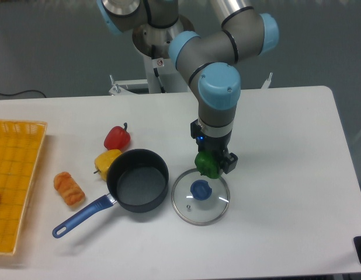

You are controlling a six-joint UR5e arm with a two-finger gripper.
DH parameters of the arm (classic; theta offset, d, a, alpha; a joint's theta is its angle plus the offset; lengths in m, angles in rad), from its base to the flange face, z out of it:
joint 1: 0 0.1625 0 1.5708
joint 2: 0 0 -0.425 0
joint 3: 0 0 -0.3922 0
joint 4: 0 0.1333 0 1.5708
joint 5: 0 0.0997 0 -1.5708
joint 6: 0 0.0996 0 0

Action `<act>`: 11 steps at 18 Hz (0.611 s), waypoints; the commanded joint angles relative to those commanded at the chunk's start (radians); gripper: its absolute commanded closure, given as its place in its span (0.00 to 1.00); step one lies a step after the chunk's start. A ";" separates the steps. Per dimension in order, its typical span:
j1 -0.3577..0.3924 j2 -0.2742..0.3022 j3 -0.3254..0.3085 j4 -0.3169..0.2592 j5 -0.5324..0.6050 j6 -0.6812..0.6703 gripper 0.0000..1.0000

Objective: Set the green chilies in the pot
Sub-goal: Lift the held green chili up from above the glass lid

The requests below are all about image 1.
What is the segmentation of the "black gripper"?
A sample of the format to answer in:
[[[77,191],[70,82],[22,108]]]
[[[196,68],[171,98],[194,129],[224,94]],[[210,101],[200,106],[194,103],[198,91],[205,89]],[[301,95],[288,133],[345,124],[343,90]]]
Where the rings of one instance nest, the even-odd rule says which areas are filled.
[[[233,122],[223,127],[212,127],[201,119],[190,124],[190,135],[196,141],[198,151],[208,151],[216,157],[220,169],[228,174],[236,168],[238,156],[228,151]]]

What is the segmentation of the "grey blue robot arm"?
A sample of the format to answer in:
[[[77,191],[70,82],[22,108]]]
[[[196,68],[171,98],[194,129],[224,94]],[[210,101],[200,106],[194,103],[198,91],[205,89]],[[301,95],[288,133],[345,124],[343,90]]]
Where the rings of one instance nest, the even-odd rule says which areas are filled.
[[[152,64],[157,88],[167,85],[158,60],[170,60],[169,74],[181,79],[198,102],[198,118],[190,125],[198,154],[199,173],[216,179],[234,170],[238,158],[228,150],[241,78],[235,65],[262,55],[279,42],[279,27],[251,1],[213,1],[220,31],[200,37],[179,13],[177,1],[98,1],[108,28],[115,34],[132,31],[135,48]]]

